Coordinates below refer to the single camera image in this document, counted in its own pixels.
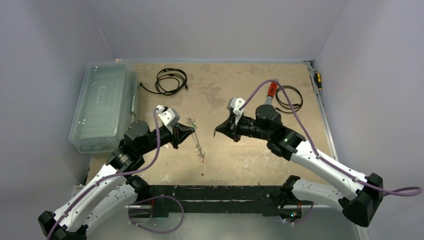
screwdriver handle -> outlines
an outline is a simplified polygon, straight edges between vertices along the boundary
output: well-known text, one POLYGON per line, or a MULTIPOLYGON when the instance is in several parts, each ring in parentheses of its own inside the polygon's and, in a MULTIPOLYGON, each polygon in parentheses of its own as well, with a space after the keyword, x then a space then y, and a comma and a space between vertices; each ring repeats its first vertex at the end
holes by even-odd
POLYGON ((323 87, 321 85, 321 75, 318 72, 315 73, 315 75, 313 75, 313 80, 315 81, 315 84, 318 87, 318 90, 322 90, 323 87))
POLYGON ((268 97, 274 97, 274 94, 276 94, 276 91, 277 91, 277 87, 278 87, 278 85, 277 85, 277 83, 275 83, 275 82, 271 82, 271 86, 269 86, 269 89, 268 89, 268 97))

yellow and black screwdriver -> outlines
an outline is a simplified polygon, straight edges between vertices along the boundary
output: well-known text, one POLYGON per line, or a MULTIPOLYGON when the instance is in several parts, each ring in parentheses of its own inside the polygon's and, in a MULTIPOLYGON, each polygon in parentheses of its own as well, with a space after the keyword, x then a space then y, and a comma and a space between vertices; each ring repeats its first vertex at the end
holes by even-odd
POLYGON ((321 91, 323 89, 322 83, 321 83, 321 74, 318 72, 313 75, 313 80, 315 81, 316 87, 318 88, 319 96, 321 98, 322 105, 324 105, 323 100, 323 92, 321 91))

red handle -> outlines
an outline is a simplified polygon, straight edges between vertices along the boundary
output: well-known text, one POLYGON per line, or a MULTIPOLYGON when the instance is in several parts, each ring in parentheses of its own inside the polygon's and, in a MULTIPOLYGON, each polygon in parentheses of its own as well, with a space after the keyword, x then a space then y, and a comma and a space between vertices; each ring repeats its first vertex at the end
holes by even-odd
POLYGON ((271 86, 269 86, 269 90, 268 90, 268 97, 274 97, 274 94, 276 94, 277 91, 277 83, 275 82, 271 82, 271 86))

stained wooden surface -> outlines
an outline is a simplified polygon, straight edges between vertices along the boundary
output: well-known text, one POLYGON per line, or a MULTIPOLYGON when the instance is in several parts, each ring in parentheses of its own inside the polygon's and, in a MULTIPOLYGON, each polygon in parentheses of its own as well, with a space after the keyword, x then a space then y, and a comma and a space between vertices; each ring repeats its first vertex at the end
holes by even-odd
MULTIPOLYGON (((195 144, 190 137, 179 149, 170 144, 160 149, 155 164, 139 173, 149 184, 159 185, 281 185, 289 175, 298 175, 309 181, 325 183, 311 171, 273 155, 264 140, 242 137, 233 142, 223 134, 213 137, 214 127, 229 116, 226 109, 232 97, 247 99, 254 89, 264 80, 276 78, 282 85, 291 85, 299 89, 303 96, 303 107, 298 112, 300 119, 314 139, 316 146, 330 154, 325 127, 320 109, 313 91, 308 69, 303 64, 152 64, 135 63, 139 81, 150 90, 154 90, 157 73, 163 68, 182 69, 188 76, 188 90, 181 90, 173 96, 152 94, 140 90, 139 120, 146 121, 150 129, 154 128, 152 111, 157 105, 175 109, 181 116, 180 123, 187 124, 186 118, 195 119, 199 142, 205 151, 204 163, 195 152, 195 144)), ((164 88, 173 89, 177 83, 163 81, 164 88)), ((270 83, 258 91, 245 108, 244 114, 254 118, 255 109, 266 100, 270 83)), ((292 102, 299 97, 287 90, 292 102)), ((272 104, 279 106, 273 99, 272 104)), ((292 114, 281 116, 284 125, 301 134, 302 129, 292 114)), ((144 155, 148 164, 155 152, 144 155)), ((105 157, 94 158, 88 180, 105 163, 105 157)))

container lid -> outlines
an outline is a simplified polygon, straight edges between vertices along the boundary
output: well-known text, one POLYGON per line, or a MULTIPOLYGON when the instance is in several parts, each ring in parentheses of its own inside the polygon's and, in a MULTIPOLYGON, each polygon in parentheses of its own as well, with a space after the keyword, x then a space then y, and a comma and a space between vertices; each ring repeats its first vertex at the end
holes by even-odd
POLYGON ((125 64, 90 67, 78 101, 72 140, 116 136, 126 74, 125 64))

